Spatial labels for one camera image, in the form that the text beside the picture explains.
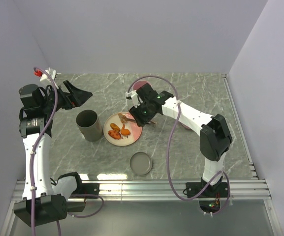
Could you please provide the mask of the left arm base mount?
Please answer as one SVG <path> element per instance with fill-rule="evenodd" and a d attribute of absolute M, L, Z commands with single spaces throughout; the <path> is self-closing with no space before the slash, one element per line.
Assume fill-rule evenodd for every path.
<path fill-rule="evenodd" d="M 82 212 L 87 199 L 98 199 L 99 183 L 81 183 L 80 189 L 75 190 L 67 200 L 68 213 Z"/>

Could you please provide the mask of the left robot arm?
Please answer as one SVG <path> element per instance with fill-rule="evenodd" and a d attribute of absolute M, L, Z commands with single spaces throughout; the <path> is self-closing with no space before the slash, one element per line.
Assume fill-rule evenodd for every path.
<path fill-rule="evenodd" d="M 52 138 L 52 118 L 59 109 L 70 110 L 82 106 L 92 93 L 73 86 L 69 81 L 53 89 L 29 84 L 19 89 L 23 107 L 20 110 L 19 132 L 26 154 L 26 177 L 22 200 L 14 204 L 14 213 L 29 227 L 65 219 L 70 210 L 69 197 L 78 198 L 84 186 L 77 172 L 64 174 L 51 183 L 49 154 Z"/>

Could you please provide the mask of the orange chicken wing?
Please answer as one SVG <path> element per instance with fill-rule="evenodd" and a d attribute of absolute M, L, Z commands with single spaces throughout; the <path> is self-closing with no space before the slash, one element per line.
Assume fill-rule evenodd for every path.
<path fill-rule="evenodd" d="M 130 130 L 126 128 L 125 124 L 123 124 L 120 133 L 121 133 L 123 136 L 128 136 L 128 135 L 131 134 Z"/>

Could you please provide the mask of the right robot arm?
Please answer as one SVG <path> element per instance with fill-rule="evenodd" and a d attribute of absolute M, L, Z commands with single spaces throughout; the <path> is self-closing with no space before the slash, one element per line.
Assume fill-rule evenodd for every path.
<path fill-rule="evenodd" d="M 232 143 L 232 136 L 224 116 L 203 113 L 177 99 L 173 94 L 158 93 L 149 84 L 126 92 L 126 99 L 133 102 L 129 113 L 138 126 L 143 127 L 156 114 L 175 119 L 199 136 L 199 148 L 205 157 L 201 190 L 211 197 L 219 190 L 224 158 Z"/>

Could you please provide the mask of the brown fried piece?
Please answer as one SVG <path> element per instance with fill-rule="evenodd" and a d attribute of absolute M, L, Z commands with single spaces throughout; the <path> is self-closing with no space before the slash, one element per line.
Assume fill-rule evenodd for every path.
<path fill-rule="evenodd" d="M 110 127 L 112 128 L 112 130 L 116 131 L 116 132 L 120 132 L 120 127 L 118 125 L 116 125 L 115 123 L 110 123 Z"/>

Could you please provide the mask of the metal tongs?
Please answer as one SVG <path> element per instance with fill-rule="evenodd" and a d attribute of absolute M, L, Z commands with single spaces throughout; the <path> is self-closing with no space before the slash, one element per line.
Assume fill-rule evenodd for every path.
<path fill-rule="evenodd" d="M 137 123 L 137 121 L 133 118 L 128 118 L 126 117 L 124 114 L 118 114 L 118 117 L 121 121 L 121 123 L 126 123 L 126 122 L 133 122 L 133 123 Z M 151 124 L 156 124 L 156 122 L 154 121 L 150 121 L 147 124 L 151 125 Z"/>

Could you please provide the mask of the red orange fried piece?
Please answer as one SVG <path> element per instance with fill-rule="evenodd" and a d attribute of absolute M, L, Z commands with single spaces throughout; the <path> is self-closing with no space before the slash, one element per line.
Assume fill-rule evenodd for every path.
<path fill-rule="evenodd" d="M 120 132 L 115 130 L 109 130 L 108 135 L 115 140 L 120 140 L 122 138 Z"/>

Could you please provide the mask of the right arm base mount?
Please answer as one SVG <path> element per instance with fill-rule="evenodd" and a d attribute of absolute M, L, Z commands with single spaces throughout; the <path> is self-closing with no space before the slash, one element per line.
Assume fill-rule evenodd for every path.
<path fill-rule="evenodd" d="M 203 189 L 206 182 L 187 182 L 183 194 L 189 199 Z M 219 213 L 229 203 L 230 188 L 227 182 L 209 185 L 199 196 L 198 203 L 204 213 L 214 215 Z"/>

